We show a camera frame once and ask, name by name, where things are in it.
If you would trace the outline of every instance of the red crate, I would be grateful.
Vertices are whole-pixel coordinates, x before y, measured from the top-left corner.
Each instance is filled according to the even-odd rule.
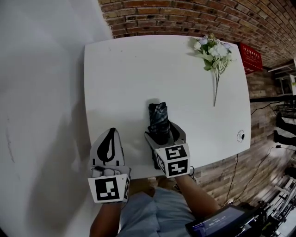
[[[243,43],[239,43],[239,50],[246,75],[263,70],[261,54],[259,52]]]

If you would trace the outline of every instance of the metal rack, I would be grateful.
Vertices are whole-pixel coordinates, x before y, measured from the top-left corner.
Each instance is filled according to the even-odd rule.
[[[296,207],[296,180],[290,178],[284,187],[275,186],[279,194],[269,203],[266,204],[266,214],[270,225],[269,237],[278,236],[277,229],[286,222],[288,214]]]
[[[296,119],[296,105],[286,104],[286,105],[276,105],[273,108],[276,115],[280,114],[281,117]]]
[[[280,81],[282,95],[296,95],[296,87],[293,86],[293,83],[295,83],[295,77],[296,77],[296,60],[295,59],[293,59],[292,63],[286,64],[278,68],[271,69],[268,72],[274,72],[275,79]],[[288,80],[287,83],[292,93],[284,92],[283,80]]]

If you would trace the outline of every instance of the flower bouquet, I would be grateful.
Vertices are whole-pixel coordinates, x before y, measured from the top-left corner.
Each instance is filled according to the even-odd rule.
[[[218,84],[220,76],[232,61],[231,46],[228,43],[222,43],[211,34],[203,38],[194,38],[194,50],[196,57],[203,58],[205,63],[204,70],[213,70],[216,79],[216,92],[214,97],[214,106],[217,99]]]

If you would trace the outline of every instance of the wire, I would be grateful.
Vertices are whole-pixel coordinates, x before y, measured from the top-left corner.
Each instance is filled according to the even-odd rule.
[[[244,188],[244,190],[242,191],[242,193],[233,201],[233,202],[236,202],[240,197],[241,197],[241,195],[244,193],[244,191],[246,190],[246,188],[248,187],[248,185],[249,185],[249,183],[253,180],[253,178],[256,176],[256,174],[257,174],[257,172],[258,172],[258,170],[259,170],[259,167],[260,167],[260,165],[263,163],[263,161],[269,156],[269,154],[270,154],[270,152],[271,152],[271,150],[272,150],[272,148],[275,148],[275,146],[273,146],[273,147],[271,147],[270,148],[270,150],[269,150],[269,152],[268,152],[268,154],[262,159],[262,161],[259,163],[259,166],[257,167],[257,170],[256,170],[256,172],[254,173],[254,175],[253,175],[253,177],[250,179],[250,181],[247,183],[247,185],[245,186],[245,188]]]
[[[255,113],[256,110],[264,109],[264,108],[268,107],[268,106],[271,105],[271,104],[277,104],[277,103],[280,103],[280,102],[281,102],[281,101],[279,101],[279,102],[272,102],[272,103],[268,104],[267,106],[264,106],[263,108],[255,109],[255,110],[253,111],[253,113]]]
[[[194,169],[194,167],[192,165],[190,167],[192,167],[193,173],[192,174],[189,174],[189,176],[193,176],[194,175],[194,172],[195,172],[195,169]]]
[[[235,177],[236,166],[237,166],[237,163],[239,162],[239,154],[236,154],[236,156],[237,156],[237,160],[236,160],[236,164],[235,164],[235,168],[234,168],[234,175],[232,176],[232,181],[231,181],[231,184],[230,184],[230,187],[229,187],[229,190],[228,190],[227,196],[226,196],[226,203],[224,204],[224,206],[228,203],[228,195],[229,195],[229,193],[230,193],[231,186],[232,186],[232,183],[233,183],[233,179],[234,179],[234,177]]]
[[[281,146],[279,146],[279,148],[284,148],[284,149],[286,149],[286,150],[292,150],[292,151],[296,152],[296,150],[293,150],[293,149],[290,149],[290,148],[285,148],[285,147],[281,147]],[[294,155],[294,153],[292,153],[291,158],[289,159],[289,162],[290,162],[291,160],[295,160],[295,159],[293,158],[293,155]]]

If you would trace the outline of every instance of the white table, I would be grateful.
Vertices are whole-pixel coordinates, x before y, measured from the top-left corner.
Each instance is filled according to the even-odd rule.
[[[213,77],[193,57],[186,36],[137,36],[85,48],[86,115],[92,143],[105,130],[119,131],[131,178],[161,175],[153,166],[144,132],[148,105],[166,102],[169,119],[187,136],[191,165],[201,167],[250,147],[250,103],[244,67],[236,45],[219,82],[213,107]],[[242,143],[237,141],[245,132]]]

